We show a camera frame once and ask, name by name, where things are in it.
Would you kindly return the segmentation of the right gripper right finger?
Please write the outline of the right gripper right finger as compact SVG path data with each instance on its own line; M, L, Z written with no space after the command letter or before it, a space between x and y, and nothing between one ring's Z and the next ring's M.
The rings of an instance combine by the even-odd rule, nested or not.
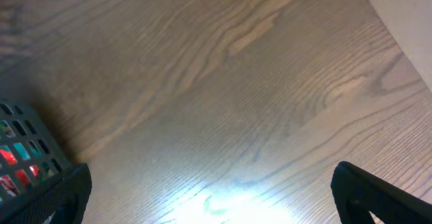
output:
M343 224L430 223L431 205L369 172L341 161L333 172L331 191Z

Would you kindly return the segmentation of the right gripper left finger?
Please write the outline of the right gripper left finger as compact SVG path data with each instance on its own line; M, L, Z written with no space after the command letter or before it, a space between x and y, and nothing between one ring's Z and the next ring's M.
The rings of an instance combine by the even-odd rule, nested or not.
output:
M72 166L2 203L1 222L81 224L91 190L88 165Z

